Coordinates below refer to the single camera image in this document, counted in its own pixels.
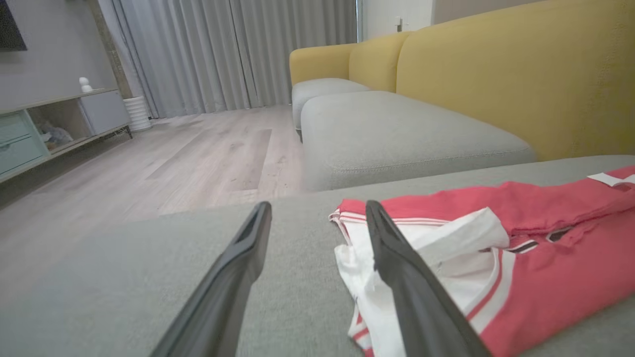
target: striped trim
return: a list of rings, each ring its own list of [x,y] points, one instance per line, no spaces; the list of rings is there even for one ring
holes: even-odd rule
[[[565,227],[565,228],[562,228],[562,229],[558,229],[557,231],[553,231],[553,232],[549,233],[545,239],[547,241],[550,241],[551,243],[555,243],[555,242],[559,241],[560,239],[562,239],[562,237],[564,237],[572,229],[573,229],[573,226],[569,226],[569,227]]]
[[[352,222],[352,223],[366,223],[366,219],[359,219],[359,218],[355,218],[355,217],[349,217],[347,216],[345,213],[342,213],[340,215],[340,219],[346,222]],[[443,226],[444,224],[448,223],[445,220],[439,221],[439,220],[431,220],[431,219],[425,219],[425,218],[417,218],[417,219],[409,219],[409,220],[405,220],[405,219],[393,219],[393,222],[395,222],[396,224],[425,224],[427,226]]]
[[[470,324],[474,327],[474,330],[478,334],[483,332],[487,325],[490,324],[498,312],[503,308],[505,302],[507,302],[509,290],[512,285],[512,275],[514,273],[516,254],[505,250],[496,250],[498,251],[498,257],[500,259],[500,270],[497,283],[485,299],[483,299],[483,301],[481,301],[481,303],[479,303],[479,305],[476,306],[467,317]]]
[[[349,327],[349,336],[364,351],[373,351],[373,344],[370,339],[368,327],[359,313],[357,303],[355,303],[355,311],[353,312],[353,323]]]
[[[351,237],[349,236],[349,232],[346,230],[346,226],[343,225],[342,221],[340,220],[340,210],[335,210],[335,212],[331,213],[328,216],[328,220],[330,220],[331,222],[334,222],[337,227],[340,229],[340,231],[342,232],[342,236],[344,236],[344,239],[346,240],[346,245],[351,246]]]
[[[333,212],[331,216],[338,215],[340,219],[346,220],[349,222],[366,222],[366,215],[361,215],[359,213],[354,212],[341,212],[339,208]],[[443,219],[434,219],[434,218],[426,218],[426,217],[405,217],[405,218],[393,218],[393,222],[397,223],[405,223],[405,222],[413,222],[413,223],[423,223],[423,224],[436,224],[442,226],[449,222],[449,220]]]
[[[496,290],[496,287],[498,287],[498,284],[500,284],[500,280],[502,279],[500,272],[500,257],[502,251],[494,250],[495,248],[488,249],[494,258],[494,268],[491,270],[487,285],[485,285],[478,295],[464,308],[463,314],[468,320],[474,317],[474,315],[483,308],[487,300],[489,300],[489,298],[493,295],[494,290]]]
[[[533,239],[530,239],[512,248],[506,248],[505,250],[507,250],[510,253],[523,254],[523,253],[529,252],[530,250],[534,250],[537,246],[538,246],[538,242],[536,242]]]

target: television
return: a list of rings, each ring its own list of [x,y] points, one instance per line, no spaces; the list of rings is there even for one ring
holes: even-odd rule
[[[27,45],[15,24],[6,0],[0,0],[0,51],[26,51]]]

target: clothing tag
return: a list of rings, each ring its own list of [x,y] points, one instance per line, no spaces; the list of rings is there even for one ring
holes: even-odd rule
[[[591,175],[591,176],[587,176],[590,179],[593,179],[595,181],[600,181],[602,183],[605,183],[611,187],[615,186],[615,185],[619,185],[619,184],[635,184],[635,175],[631,175],[628,176],[625,179],[621,179],[621,178],[617,178],[617,177],[613,177],[613,176],[609,176],[605,173],[597,173],[595,175]]]

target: wooden floor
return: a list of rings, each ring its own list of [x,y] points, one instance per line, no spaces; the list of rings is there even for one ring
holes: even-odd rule
[[[162,119],[133,140],[99,145],[0,210],[0,302],[91,232],[300,192],[302,144],[289,105]]]

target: wall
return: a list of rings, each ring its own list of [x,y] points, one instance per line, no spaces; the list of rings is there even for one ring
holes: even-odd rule
[[[126,41],[124,40],[123,33],[121,32],[121,28],[119,27],[119,20],[117,19],[115,8],[112,5],[112,0],[98,0],[98,2],[99,7],[101,7],[102,9],[102,14],[104,14],[106,25],[110,30],[112,42],[115,44],[115,48],[117,48],[117,54],[119,55],[119,60],[121,61],[123,72],[126,74],[128,86],[130,86],[130,91],[132,92],[133,97],[144,95],[144,90],[142,88],[141,81],[139,80],[137,71],[135,70],[130,51],[128,51]]]
[[[397,32],[397,16],[403,19],[403,31],[430,26],[434,0],[360,0],[363,15],[363,39]]]
[[[535,3],[538,0],[436,0],[433,24],[472,16],[512,6]]]
[[[110,63],[83,0],[8,0],[28,50],[0,52],[0,110],[81,93],[79,78],[93,88],[116,88]]]

